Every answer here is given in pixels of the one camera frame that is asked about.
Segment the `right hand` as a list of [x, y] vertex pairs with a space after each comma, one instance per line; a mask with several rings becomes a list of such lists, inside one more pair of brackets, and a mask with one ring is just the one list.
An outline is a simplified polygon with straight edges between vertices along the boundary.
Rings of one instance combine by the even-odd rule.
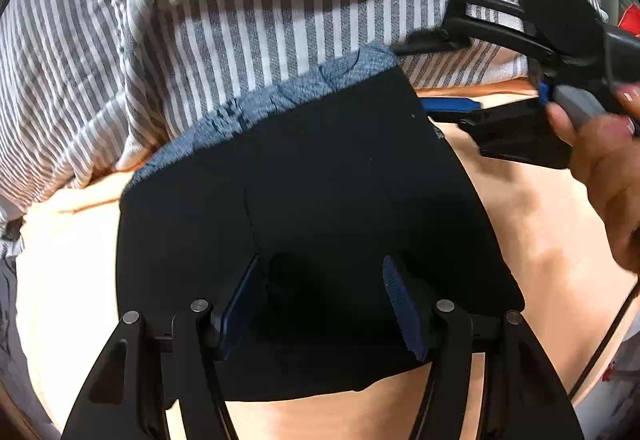
[[626, 114], [594, 118], [579, 130], [558, 104], [549, 103], [546, 111], [555, 134], [572, 146], [570, 172], [585, 185], [590, 205], [604, 224], [614, 260], [637, 274], [640, 151], [631, 122], [639, 118], [639, 87], [623, 85], [616, 97]]

